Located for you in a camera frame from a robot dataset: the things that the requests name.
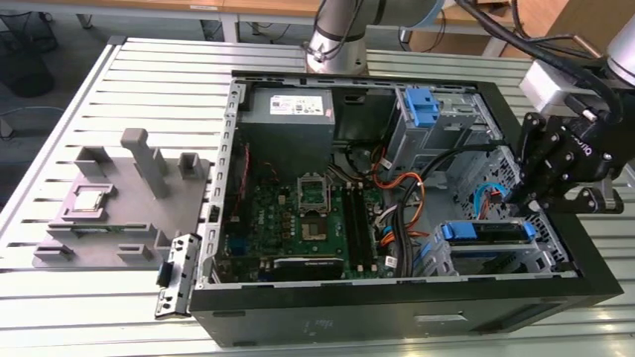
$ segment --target motherboard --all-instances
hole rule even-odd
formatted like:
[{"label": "motherboard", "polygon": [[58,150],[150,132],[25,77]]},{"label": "motherboard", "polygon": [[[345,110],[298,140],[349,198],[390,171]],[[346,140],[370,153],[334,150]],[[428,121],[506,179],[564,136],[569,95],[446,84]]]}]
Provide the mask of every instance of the motherboard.
[{"label": "motherboard", "polygon": [[226,225],[226,258],[217,262],[222,281],[377,277],[370,224],[381,193],[361,186],[321,185],[324,178],[316,178],[254,187],[246,222]]}]

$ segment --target metal bracket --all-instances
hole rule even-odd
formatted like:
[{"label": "metal bracket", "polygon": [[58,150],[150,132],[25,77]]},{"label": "metal bracket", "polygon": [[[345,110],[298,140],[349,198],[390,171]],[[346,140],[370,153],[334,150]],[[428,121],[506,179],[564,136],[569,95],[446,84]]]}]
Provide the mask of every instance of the metal bracket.
[{"label": "metal bracket", "polygon": [[605,209],[615,210],[615,208],[617,208],[617,203],[615,202],[613,195],[613,181],[609,178],[604,178],[600,182],[595,183],[595,187],[599,189],[600,194],[604,196]]},{"label": "metal bracket", "polygon": [[157,276],[160,286],[154,318],[188,318],[189,293],[194,285],[196,258],[200,241],[197,234],[174,238],[168,260],[161,264]]}]

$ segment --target case hinge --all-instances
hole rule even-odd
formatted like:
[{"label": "case hinge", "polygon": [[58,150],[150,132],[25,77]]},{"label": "case hinge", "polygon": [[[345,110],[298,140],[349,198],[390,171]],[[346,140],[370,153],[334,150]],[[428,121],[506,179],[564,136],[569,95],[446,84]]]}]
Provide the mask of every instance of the case hinge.
[{"label": "case hinge", "polygon": [[158,268],[160,286],[154,318],[188,318],[189,292],[194,283],[196,258],[201,237],[186,234],[174,238],[169,248],[168,260]]}]

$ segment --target aluminum workbench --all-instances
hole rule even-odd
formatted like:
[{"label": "aluminum workbench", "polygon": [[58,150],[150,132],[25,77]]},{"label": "aluminum workbench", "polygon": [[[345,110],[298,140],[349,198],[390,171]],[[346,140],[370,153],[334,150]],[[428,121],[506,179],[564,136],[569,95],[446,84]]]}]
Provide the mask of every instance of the aluminum workbench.
[{"label": "aluminum workbench", "polygon": [[[374,76],[494,82],[518,119],[532,110],[516,87],[529,61],[368,51],[368,66]],[[34,245],[76,176],[80,147],[128,155],[116,147],[121,131],[141,127],[164,157],[196,151],[213,161],[232,69],[302,71],[302,52],[158,39],[106,46],[0,214],[0,356],[635,356],[635,191],[627,174],[616,181],[625,212],[581,216],[625,293],[508,335],[222,351],[193,319],[153,320],[154,271],[34,271]]]}]

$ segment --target power supply label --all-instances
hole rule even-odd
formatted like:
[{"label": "power supply label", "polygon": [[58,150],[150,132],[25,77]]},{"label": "power supply label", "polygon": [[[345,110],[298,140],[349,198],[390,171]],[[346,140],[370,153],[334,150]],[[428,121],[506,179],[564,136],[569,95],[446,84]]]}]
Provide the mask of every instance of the power supply label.
[{"label": "power supply label", "polygon": [[269,109],[270,115],[324,115],[320,96],[274,95]]}]

